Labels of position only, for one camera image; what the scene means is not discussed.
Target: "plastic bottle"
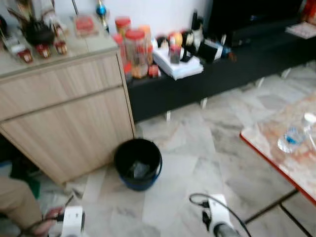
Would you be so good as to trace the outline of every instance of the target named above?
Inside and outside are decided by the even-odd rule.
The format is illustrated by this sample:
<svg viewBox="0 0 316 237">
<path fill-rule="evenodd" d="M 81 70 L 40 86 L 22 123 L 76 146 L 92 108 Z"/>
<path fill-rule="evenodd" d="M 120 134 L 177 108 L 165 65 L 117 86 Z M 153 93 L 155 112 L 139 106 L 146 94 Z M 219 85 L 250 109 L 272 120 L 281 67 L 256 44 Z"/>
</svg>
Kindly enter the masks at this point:
<svg viewBox="0 0 316 237">
<path fill-rule="evenodd" d="M 305 113 L 300 122 L 292 124 L 287 132 L 279 138 L 277 146 L 285 153 L 294 152 L 312 132 L 316 116 Z"/>
</svg>

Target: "glass jar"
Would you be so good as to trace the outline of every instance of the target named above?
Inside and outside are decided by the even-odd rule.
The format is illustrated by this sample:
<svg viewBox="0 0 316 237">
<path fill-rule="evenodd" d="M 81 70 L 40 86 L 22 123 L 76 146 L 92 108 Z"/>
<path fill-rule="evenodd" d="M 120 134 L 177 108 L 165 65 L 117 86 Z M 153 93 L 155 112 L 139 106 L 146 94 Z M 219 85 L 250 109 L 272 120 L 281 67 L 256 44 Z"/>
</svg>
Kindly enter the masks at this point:
<svg viewBox="0 0 316 237">
<path fill-rule="evenodd" d="M 153 64 L 153 46 L 150 44 L 148 47 L 147 47 L 147 63 L 148 65 L 152 65 Z"/>
<path fill-rule="evenodd" d="M 149 25 L 143 25 L 143 26 L 138 27 L 138 29 L 145 33 L 146 46 L 152 44 L 152 34 L 151 34 L 151 31 L 150 31 L 150 26 Z"/>
<path fill-rule="evenodd" d="M 123 36 L 120 34 L 116 34 L 113 36 L 114 41 L 118 44 L 119 49 L 120 49 L 120 56 L 122 58 L 122 62 L 125 65 L 127 63 L 126 59 L 126 52 L 125 52 L 125 45 L 123 42 Z"/>
<path fill-rule="evenodd" d="M 130 83 L 133 78 L 131 63 L 127 63 L 124 65 L 124 74 L 125 74 L 126 83 Z"/>
<path fill-rule="evenodd" d="M 115 18 L 115 25 L 117 26 L 118 34 L 125 38 L 126 31 L 130 29 L 130 18 L 128 16 L 121 16 Z"/>
<path fill-rule="evenodd" d="M 148 59 L 145 33 L 140 30 L 129 30 L 125 35 L 127 60 L 132 64 L 132 75 L 142 78 L 147 75 Z"/>
</svg>

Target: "red lid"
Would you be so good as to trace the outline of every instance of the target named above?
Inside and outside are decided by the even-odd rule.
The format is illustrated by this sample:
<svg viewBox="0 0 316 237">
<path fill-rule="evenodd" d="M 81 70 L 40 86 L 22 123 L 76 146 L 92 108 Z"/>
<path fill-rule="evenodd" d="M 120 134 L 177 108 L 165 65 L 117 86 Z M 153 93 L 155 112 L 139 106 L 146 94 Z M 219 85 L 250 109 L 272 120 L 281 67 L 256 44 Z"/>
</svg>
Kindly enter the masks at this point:
<svg viewBox="0 0 316 237">
<path fill-rule="evenodd" d="M 147 52 L 148 53 L 151 53 L 152 51 L 153 51 L 153 46 L 152 45 L 149 45 L 148 47 L 147 47 Z"/>
<path fill-rule="evenodd" d="M 139 30 L 126 31 L 125 37 L 129 40 L 141 40 L 145 37 L 145 32 Z"/>
<path fill-rule="evenodd" d="M 115 24 L 118 27 L 126 26 L 130 24 L 130 18 L 128 16 L 120 16 L 115 18 Z"/>
<path fill-rule="evenodd" d="M 26 48 L 26 49 L 24 49 L 24 50 L 18 52 L 17 55 L 23 56 L 23 55 L 26 54 L 26 53 L 31 53 L 31 51 L 30 51 L 28 48 Z"/>
<path fill-rule="evenodd" d="M 132 71 L 132 64 L 131 63 L 126 63 L 124 65 L 124 73 L 129 73 L 130 71 Z"/>
<path fill-rule="evenodd" d="M 113 36 L 113 39 L 114 41 L 117 43 L 117 44 L 122 44 L 123 43 L 123 37 L 121 34 L 116 34 Z"/>
</svg>

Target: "black trash bin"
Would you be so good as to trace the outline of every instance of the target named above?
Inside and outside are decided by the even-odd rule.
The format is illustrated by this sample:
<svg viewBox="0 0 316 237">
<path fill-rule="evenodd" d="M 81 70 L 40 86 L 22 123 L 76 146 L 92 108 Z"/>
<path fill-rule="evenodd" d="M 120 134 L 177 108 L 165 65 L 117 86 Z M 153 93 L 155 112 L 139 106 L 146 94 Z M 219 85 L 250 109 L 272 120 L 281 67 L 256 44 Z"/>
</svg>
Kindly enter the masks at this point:
<svg viewBox="0 0 316 237">
<path fill-rule="evenodd" d="M 144 191 L 159 177 L 162 157 L 153 142 L 133 139 L 118 147 L 114 155 L 114 164 L 121 180 L 128 188 Z"/>
</svg>

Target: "table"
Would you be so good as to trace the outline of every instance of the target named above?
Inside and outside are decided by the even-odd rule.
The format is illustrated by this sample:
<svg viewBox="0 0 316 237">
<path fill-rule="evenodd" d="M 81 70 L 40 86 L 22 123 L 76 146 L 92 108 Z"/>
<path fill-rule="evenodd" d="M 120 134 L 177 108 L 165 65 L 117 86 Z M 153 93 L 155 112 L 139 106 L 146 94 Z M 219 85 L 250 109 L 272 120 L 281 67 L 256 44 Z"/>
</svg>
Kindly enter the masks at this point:
<svg viewBox="0 0 316 237">
<path fill-rule="evenodd" d="M 282 203 L 301 192 L 316 205 L 316 151 L 310 140 L 306 140 L 294 153 L 286 154 L 278 148 L 277 141 L 289 125 L 300 120 L 305 112 L 316 114 L 315 104 L 316 92 L 296 104 L 287 106 L 268 121 L 247 127 L 240 133 L 240 137 L 245 143 L 258 152 L 295 187 L 290 193 L 249 217 L 245 220 L 245 224 L 279 206 L 307 236 L 312 237 Z"/>
<path fill-rule="evenodd" d="M 201 74 L 176 81 L 163 72 L 159 78 L 134 79 L 127 85 L 134 121 L 149 119 L 305 64 L 315 59 L 315 52 L 316 37 L 302 39 L 281 29 L 258 37 L 249 45 L 234 48 L 236 62 L 222 58 L 204 64 Z"/>
</svg>

